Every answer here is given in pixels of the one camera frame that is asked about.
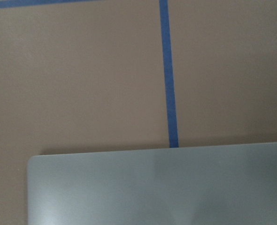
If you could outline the grey closed laptop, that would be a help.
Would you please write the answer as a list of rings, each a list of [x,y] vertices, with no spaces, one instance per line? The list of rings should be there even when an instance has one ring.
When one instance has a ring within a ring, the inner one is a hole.
[[[40,155],[30,225],[277,225],[277,142]]]

